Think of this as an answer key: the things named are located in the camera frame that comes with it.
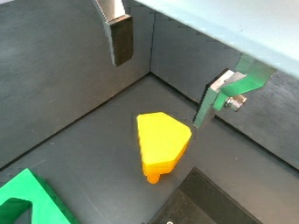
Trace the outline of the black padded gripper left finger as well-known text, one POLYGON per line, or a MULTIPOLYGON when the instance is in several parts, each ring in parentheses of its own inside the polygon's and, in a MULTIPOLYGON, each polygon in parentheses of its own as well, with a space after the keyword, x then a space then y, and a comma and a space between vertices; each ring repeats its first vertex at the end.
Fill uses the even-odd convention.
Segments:
POLYGON ((123 0, 93 0, 102 16, 113 64, 119 67, 134 56, 134 18, 127 14, 123 0))

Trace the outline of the green metal gripper right finger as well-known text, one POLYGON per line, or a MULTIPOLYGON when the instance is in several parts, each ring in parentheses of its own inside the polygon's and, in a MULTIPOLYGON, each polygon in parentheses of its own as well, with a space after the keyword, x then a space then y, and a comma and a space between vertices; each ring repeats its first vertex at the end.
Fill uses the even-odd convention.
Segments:
POLYGON ((206 87, 194 126, 201 129, 226 108, 238 112, 247 101, 245 93, 262 88, 276 71, 270 65, 242 54, 235 69, 226 69, 206 87))

